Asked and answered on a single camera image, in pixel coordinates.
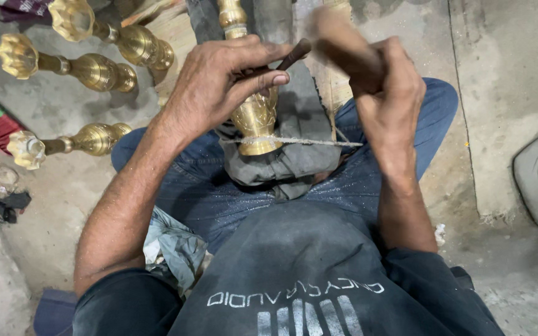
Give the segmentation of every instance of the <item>knee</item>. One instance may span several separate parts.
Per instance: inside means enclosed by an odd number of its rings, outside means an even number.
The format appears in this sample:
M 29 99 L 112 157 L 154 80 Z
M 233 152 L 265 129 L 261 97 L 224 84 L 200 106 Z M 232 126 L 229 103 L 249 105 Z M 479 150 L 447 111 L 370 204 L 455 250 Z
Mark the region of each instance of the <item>knee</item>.
M 458 110 L 458 93 L 448 82 L 436 78 L 423 78 L 427 84 L 425 102 L 437 100 L 441 112 L 455 115 Z
M 133 130 L 117 141 L 114 148 L 111 149 L 111 164 L 116 172 L 119 172 L 128 163 L 145 131 L 146 127 Z

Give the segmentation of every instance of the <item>brass candlestick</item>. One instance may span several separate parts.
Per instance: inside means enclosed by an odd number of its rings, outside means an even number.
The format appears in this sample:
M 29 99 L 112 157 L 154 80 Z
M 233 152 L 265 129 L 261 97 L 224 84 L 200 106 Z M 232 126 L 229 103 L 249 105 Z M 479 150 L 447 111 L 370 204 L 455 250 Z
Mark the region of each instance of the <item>brass candlestick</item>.
M 173 49 L 169 43 L 143 26 L 117 29 L 95 19 L 86 0 L 55 0 L 49 4 L 49 12 L 53 29 L 68 41 L 78 42 L 94 35 L 103 42 L 117 45 L 121 55 L 133 65 L 165 70 L 173 64 Z
M 84 126 L 74 136 L 61 136 L 53 140 L 39 140 L 34 133 L 19 131 L 10 134 L 7 150 L 14 156 L 14 162 L 28 170 L 38 169 L 47 156 L 57 153 L 83 151 L 91 156 L 104 156 L 118 140 L 130 133 L 132 128 L 124 123 L 109 126 L 92 123 Z
M 225 32 L 225 39 L 231 40 L 248 35 L 246 13 L 240 0 L 218 0 L 219 24 Z M 275 137 L 277 87 L 269 89 L 269 97 L 260 93 L 248 97 L 239 108 L 232 112 L 231 119 L 246 138 Z M 255 141 L 241 143 L 238 152 L 245 156 L 265 154 L 282 146 L 279 141 Z
M 71 75 L 91 90 L 130 92 L 136 86 L 136 73 L 127 64 L 116 64 L 99 54 L 85 54 L 75 60 L 40 53 L 22 34 L 1 35 L 1 67 L 19 80 L 27 80 L 38 70 Z

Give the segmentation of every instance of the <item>blue jeans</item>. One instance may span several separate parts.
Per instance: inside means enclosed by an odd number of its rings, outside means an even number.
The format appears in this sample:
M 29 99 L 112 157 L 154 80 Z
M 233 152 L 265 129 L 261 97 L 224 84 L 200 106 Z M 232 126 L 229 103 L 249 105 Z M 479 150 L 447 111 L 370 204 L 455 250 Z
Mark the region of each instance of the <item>blue jeans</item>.
M 458 106 L 458 96 L 451 85 L 433 78 L 424 80 L 427 92 L 418 116 L 414 142 L 419 179 L 444 139 Z M 365 145 L 306 195 L 287 202 L 335 204 L 361 216 L 368 225 L 374 224 L 377 222 L 381 173 L 366 142 L 353 99 L 338 111 L 335 124 L 348 140 Z M 145 131 L 146 128 L 134 130 L 116 144 L 111 152 L 116 171 L 128 162 Z M 155 201 L 155 205 L 205 239 L 211 254 L 217 252 L 244 218 L 276 202 L 267 188 L 242 187 L 229 178 L 224 169 L 224 151 L 218 140 L 214 131 L 210 131 L 186 147 L 163 178 Z M 353 150 L 344 147 L 342 154 Z

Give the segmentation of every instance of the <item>dark t-shirt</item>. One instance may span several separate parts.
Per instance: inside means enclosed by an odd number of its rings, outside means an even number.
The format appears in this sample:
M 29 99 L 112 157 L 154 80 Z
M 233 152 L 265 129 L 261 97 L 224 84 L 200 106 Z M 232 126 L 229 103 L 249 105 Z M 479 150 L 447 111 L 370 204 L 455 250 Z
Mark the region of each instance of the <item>dark t-shirt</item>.
M 80 298 L 73 326 L 74 335 L 503 335 L 440 256 L 393 249 L 382 259 L 361 218 L 311 202 L 246 218 L 183 306 L 163 279 L 124 270 Z

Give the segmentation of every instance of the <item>debris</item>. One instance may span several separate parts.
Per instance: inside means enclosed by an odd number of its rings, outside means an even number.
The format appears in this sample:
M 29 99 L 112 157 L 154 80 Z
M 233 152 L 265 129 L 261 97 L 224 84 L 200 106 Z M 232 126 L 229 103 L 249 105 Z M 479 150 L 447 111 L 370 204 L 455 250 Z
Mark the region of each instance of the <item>debris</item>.
M 0 217 L 3 221 L 10 224 L 17 222 L 16 210 L 24 209 L 30 204 L 31 196 L 27 191 L 22 193 L 13 193 L 7 197 L 0 199 Z
M 445 224 L 437 224 L 435 227 L 435 240 L 437 241 L 437 246 L 442 247 L 445 244 Z
M 18 181 L 18 173 L 15 170 L 2 166 L 0 167 L 0 183 L 12 185 Z

